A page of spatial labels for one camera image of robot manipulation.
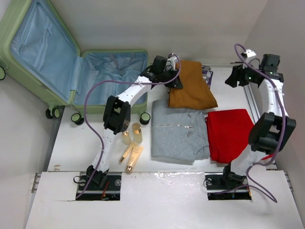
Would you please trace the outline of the brown garment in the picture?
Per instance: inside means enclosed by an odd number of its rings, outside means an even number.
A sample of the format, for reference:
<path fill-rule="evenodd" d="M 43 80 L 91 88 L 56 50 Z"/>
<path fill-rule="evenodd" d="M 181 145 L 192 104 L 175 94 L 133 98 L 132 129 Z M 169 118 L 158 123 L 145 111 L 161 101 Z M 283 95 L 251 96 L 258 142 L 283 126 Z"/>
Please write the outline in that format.
<path fill-rule="evenodd" d="M 179 78 L 183 89 L 170 90 L 168 106 L 193 110 L 217 108 L 217 101 L 203 79 L 202 64 L 181 60 L 180 68 Z"/>

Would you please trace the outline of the purple camouflage garment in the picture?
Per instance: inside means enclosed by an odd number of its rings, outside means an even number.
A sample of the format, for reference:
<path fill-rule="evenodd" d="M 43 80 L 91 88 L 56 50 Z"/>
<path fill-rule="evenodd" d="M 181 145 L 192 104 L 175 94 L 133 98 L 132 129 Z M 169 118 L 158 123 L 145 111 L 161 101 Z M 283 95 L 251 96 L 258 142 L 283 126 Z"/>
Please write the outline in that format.
<path fill-rule="evenodd" d="M 207 84 L 208 88 L 211 87 L 212 84 L 212 78 L 213 78 L 213 71 L 211 70 L 211 67 L 208 65 L 202 65 L 202 76 Z"/>

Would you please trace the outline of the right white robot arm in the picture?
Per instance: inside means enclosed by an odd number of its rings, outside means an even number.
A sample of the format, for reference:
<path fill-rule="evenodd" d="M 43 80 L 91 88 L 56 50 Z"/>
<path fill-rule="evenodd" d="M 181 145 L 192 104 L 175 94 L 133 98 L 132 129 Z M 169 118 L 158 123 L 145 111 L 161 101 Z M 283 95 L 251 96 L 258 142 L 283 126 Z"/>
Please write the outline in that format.
<path fill-rule="evenodd" d="M 264 54 L 257 70 L 250 66 L 255 57 L 254 51 L 244 51 L 241 54 L 244 63 L 234 66 L 225 81 L 233 88 L 257 84 L 264 108 L 264 113 L 250 131 L 247 147 L 224 167 L 220 182 L 226 189 L 242 185 L 250 166 L 257 165 L 265 156 L 281 151 L 296 127 L 296 121 L 289 118 L 284 106 L 284 77 L 277 71 L 280 57 Z"/>

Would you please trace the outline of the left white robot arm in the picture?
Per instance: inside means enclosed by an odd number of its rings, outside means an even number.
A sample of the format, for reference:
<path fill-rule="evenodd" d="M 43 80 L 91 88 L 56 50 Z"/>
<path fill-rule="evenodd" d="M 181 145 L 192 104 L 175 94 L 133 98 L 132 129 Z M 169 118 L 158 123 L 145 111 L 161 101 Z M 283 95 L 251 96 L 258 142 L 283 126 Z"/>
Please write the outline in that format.
<path fill-rule="evenodd" d="M 87 126 L 97 135 L 101 141 L 101 151 L 96 155 L 92 164 L 87 168 L 86 175 L 95 189 L 101 189 L 106 185 L 107 174 L 110 168 L 110 158 L 115 149 L 119 134 L 125 132 L 131 122 L 131 107 L 149 92 L 155 85 L 170 86 L 179 77 L 182 65 L 180 58 L 172 53 L 168 58 L 156 56 L 153 64 L 143 70 L 135 82 L 123 82 L 105 80 L 93 86 L 85 98 L 84 111 L 93 90 L 104 83 L 126 84 L 129 87 L 118 96 L 109 96 L 103 113 L 103 135 L 100 135 L 88 122 L 86 115 L 84 120 Z"/>

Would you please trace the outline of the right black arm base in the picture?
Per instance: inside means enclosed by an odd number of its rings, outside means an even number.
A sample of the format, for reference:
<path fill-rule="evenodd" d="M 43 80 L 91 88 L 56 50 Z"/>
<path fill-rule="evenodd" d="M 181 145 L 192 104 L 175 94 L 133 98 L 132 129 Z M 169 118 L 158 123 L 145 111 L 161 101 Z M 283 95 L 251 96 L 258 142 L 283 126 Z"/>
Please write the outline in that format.
<path fill-rule="evenodd" d="M 203 185 L 207 189 L 208 200 L 252 200 L 248 187 L 232 190 L 242 184 L 238 181 L 224 181 L 222 176 L 221 172 L 205 173 Z"/>

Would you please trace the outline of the grey folded polo shirt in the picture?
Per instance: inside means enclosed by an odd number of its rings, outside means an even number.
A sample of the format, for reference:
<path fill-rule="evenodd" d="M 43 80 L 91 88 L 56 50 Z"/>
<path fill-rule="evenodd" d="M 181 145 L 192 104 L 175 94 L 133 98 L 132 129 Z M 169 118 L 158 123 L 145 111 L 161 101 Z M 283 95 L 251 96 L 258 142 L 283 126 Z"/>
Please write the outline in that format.
<path fill-rule="evenodd" d="M 210 156 L 204 112 L 152 103 L 151 157 L 193 163 Z"/>

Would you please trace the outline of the red folded garment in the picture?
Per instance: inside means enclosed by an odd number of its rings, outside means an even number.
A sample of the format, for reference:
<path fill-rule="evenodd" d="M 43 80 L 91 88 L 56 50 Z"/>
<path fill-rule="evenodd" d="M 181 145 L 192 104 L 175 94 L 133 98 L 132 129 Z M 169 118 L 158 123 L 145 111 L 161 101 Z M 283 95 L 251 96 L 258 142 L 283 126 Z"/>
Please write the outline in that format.
<path fill-rule="evenodd" d="M 248 146 L 254 124 L 245 109 L 209 112 L 206 117 L 210 158 L 228 164 Z"/>

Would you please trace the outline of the gold cap lotion bottle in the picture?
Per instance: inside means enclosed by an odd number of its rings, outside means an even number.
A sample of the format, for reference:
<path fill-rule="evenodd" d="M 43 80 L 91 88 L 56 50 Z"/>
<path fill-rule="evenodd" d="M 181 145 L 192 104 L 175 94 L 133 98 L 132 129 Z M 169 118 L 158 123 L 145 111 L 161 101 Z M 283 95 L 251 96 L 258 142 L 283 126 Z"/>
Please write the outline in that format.
<path fill-rule="evenodd" d="M 134 141 L 140 144 L 142 142 L 142 130 L 140 123 L 133 123 L 132 131 L 133 131 Z"/>

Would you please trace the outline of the clear glass perfume bottle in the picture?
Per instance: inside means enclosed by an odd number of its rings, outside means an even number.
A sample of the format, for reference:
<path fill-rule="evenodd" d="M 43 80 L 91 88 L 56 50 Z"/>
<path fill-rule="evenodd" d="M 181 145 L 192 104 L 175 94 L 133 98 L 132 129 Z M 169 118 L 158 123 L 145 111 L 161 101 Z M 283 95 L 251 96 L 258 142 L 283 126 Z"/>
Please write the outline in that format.
<path fill-rule="evenodd" d="M 126 130 L 122 133 L 122 142 L 125 144 L 125 145 L 129 145 L 131 143 L 131 137 L 130 137 L 130 134 L 129 134 L 129 131 Z"/>

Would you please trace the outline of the slim beige cosmetic tube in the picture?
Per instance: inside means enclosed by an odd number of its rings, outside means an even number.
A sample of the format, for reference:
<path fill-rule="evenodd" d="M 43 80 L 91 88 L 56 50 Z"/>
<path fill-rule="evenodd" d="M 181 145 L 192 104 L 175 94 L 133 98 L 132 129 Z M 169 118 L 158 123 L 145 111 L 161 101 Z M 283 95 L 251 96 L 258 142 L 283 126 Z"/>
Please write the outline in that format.
<path fill-rule="evenodd" d="M 119 164 L 121 164 L 126 159 L 126 157 L 132 152 L 133 147 L 136 145 L 137 145 L 136 142 L 131 141 L 131 143 L 128 145 L 127 149 L 124 151 L 123 155 L 121 156 L 119 160 Z"/>

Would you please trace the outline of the wide beige cosmetic tube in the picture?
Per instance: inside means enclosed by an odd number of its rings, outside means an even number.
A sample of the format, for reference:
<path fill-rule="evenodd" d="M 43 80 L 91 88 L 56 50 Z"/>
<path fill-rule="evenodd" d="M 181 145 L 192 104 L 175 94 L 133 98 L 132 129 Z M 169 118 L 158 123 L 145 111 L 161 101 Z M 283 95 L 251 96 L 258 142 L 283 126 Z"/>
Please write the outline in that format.
<path fill-rule="evenodd" d="M 126 172 L 131 173 L 143 151 L 142 146 L 134 146 L 130 155 L 130 158 L 128 160 L 128 164 L 126 167 Z"/>

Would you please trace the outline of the green suitcase blue lining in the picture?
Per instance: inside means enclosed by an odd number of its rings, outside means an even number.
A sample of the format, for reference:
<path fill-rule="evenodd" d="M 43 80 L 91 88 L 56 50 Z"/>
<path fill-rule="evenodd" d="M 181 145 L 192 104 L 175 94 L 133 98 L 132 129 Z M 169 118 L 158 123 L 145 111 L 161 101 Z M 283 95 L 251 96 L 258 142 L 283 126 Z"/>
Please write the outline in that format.
<path fill-rule="evenodd" d="M 81 125 L 84 113 L 104 112 L 109 96 L 129 86 L 105 80 L 134 82 L 148 65 L 148 54 L 134 51 L 87 51 L 76 41 L 48 0 L 12 0 L 0 21 L 0 77 L 9 75 L 48 104 L 48 119 L 59 107 L 76 110 L 71 120 Z"/>

